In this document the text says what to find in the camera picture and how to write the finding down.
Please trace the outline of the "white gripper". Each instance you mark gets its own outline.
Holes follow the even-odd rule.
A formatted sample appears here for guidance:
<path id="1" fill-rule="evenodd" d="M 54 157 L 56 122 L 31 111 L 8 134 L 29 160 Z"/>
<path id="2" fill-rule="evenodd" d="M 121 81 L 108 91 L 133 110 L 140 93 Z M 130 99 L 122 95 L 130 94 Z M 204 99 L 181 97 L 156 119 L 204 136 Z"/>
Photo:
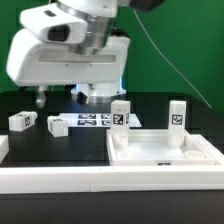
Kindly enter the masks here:
<path id="1" fill-rule="evenodd" d="M 130 39 L 110 31 L 117 9 L 116 3 L 52 3 L 22 11 L 8 76 L 18 86 L 38 86 L 39 108 L 49 85 L 79 84 L 77 102 L 88 104 L 91 84 L 116 82 L 125 69 Z"/>

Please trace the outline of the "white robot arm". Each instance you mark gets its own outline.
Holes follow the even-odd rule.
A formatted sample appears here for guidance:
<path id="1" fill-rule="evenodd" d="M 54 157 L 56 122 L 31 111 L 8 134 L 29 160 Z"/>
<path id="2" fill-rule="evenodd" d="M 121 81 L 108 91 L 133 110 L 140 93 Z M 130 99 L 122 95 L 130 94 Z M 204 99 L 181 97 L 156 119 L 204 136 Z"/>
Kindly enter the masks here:
<path id="1" fill-rule="evenodd" d="M 26 9 L 11 43 L 6 72 L 20 87 L 37 88 L 45 104 L 49 86 L 73 85 L 80 104 L 124 95 L 130 38 L 115 28 L 118 8 L 149 12 L 165 0 L 55 0 Z"/>

